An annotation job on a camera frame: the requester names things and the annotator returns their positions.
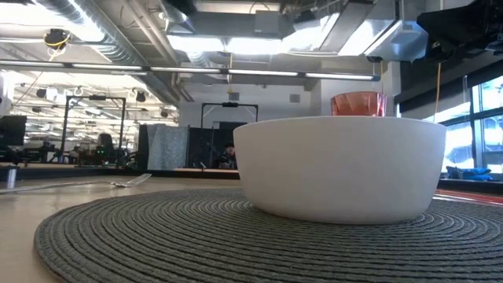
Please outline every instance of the blue object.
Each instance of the blue object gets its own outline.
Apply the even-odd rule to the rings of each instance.
[[[477,181],[494,180],[491,176],[490,169],[486,168],[473,168],[473,169],[460,169],[458,167],[447,166],[448,178],[453,179],[467,179]]]

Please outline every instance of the gray curtain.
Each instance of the gray curtain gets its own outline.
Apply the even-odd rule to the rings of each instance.
[[[173,170],[185,166],[188,127],[148,125],[149,170]]]

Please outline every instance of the metal utensil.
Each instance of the metal utensil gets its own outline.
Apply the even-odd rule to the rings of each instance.
[[[32,191],[32,190],[37,190],[37,189],[52,189],[52,188],[60,188],[60,187],[66,187],[66,186],[84,186],[84,185],[93,185],[93,184],[110,184],[110,185],[114,185],[115,187],[119,187],[119,188],[129,188],[129,187],[140,185],[141,183],[146,181],[151,176],[152,176],[152,174],[143,174],[143,175],[136,177],[136,178],[132,179],[131,181],[125,182],[125,183],[110,182],[110,181],[66,182],[66,183],[40,185],[40,186],[26,186],[26,187],[20,187],[17,189],[0,189],[0,194],[19,193],[19,192],[26,192],[26,191]]]

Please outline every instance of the ceramic bowl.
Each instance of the ceramic bowl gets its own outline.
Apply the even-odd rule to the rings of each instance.
[[[414,119],[319,116],[234,131],[246,197],[271,214],[381,224],[424,212],[439,182],[446,127]]]

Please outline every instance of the gray placemat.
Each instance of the gray placemat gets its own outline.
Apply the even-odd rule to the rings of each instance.
[[[407,222],[341,226],[269,215],[236,189],[165,191],[64,209],[35,248],[69,282],[503,281],[502,211],[434,200]]]

